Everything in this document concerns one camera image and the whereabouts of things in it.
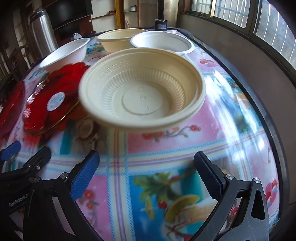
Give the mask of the colourful fruit pattern tablecloth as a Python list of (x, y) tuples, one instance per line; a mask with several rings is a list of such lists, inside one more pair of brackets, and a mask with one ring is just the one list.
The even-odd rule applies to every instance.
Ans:
[(22, 230), (21, 240), (74, 240), (58, 198), (47, 191), (47, 181), (69, 173), (92, 150), (99, 153), (100, 163), (76, 203), (100, 240), (192, 240), (218, 203), (194, 166), (199, 151), (237, 180), (260, 179), (271, 238), (280, 219), (281, 192), (262, 116), (239, 82), (201, 45), (180, 56), (203, 76), (205, 100), (191, 118), (158, 131), (129, 132), (101, 125), (79, 99), (56, 126), (30, 135), (23, 129), (26, 101), (50, 73), (38, 65), (23, 79), (23, 109), (1, 140), (1, 150), (15, 141), (21, 150), (1, 162), (1, 173), (22, 168), (43, 147), (49, 147), (52, 156), (31, 183), (25, 207), (11, 214)]

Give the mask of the window with metal grille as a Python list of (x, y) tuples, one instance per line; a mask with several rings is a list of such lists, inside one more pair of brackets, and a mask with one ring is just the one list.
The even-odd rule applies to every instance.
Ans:
[(295, 34), (269, 1), (190, 1), (186, 13), (230, 25), (245, 35), (252, 33), (269, 44), (295, 68)]

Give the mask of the large cream ribbed bowl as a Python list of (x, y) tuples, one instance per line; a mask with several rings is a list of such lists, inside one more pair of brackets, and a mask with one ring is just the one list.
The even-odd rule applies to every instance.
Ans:
[(96, 61), (84, 73), (78, 95), (99, 124), (150, 132), (194, 116), (204, 103), (206, 84), (200, 71), (176, 53), (133, 48)]

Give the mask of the stainless steel thermos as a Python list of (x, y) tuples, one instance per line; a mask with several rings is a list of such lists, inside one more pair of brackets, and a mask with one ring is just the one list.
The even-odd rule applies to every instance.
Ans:
[(43, 59), (58, 49), (51, 21), (45, 9), (39, 9), (31, 14), (29, 27), (38, 57)]

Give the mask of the white plastic bag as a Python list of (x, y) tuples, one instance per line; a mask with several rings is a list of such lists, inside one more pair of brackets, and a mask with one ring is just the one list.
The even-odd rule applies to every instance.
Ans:
[(77, 40), (77, 39), (80, 39), (80, 38), (82, 38), (82, 36), (79, 33), (74, 33), (73, 34), (73, 39), (74, 40)]

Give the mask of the red glass plate with sticker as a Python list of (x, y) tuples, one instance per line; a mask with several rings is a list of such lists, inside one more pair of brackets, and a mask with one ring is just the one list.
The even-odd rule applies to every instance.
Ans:
[(34, 89), (23, 111), (23, 129), (37, 136), (56, 126), (78, 103), (78, 88), (90, 66), (67, 64), (49, 74)]

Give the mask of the small black motor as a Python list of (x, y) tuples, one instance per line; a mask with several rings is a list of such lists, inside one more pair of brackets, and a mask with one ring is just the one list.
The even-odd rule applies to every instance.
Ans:
[(161, 20), (161, 19), (156, 19), (155, 20), (155, 25), (154, 29), (156, 31), (166, 31), (168, 27), (168, 21), (167, 20)]

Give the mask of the black television screen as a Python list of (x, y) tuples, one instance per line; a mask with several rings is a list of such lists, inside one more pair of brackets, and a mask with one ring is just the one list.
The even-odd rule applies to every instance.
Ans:
[(59, 0), (45, 7), (53, 29), (93, 14), (91, 0)]

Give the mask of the white foam bowl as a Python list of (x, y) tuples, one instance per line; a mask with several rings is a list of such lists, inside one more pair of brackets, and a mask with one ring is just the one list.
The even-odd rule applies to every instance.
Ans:
[(59, 47), (41, 61), (39, 68), (52, 73), (67, 64), (82, 62), (86, 57), (89, 42), (90, 38), (80, 38)]
[(139, 33), (130, 39), (136, 48), (154, 48), (173, 51), (178, 55), (192, 53), (195, 46), (189, 39), (169, 32), (148, 31)]

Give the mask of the small cream ribbed bowl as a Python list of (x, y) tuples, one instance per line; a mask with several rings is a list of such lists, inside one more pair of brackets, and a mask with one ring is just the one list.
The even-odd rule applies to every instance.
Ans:
[(147, 32), (147, 30), (138, 28), (116, 29), (98, 35), (97, 40), (103, 45), (105, 51), (113, 53), (133, 48), (130, 43), (131, 38), (144, 32)]

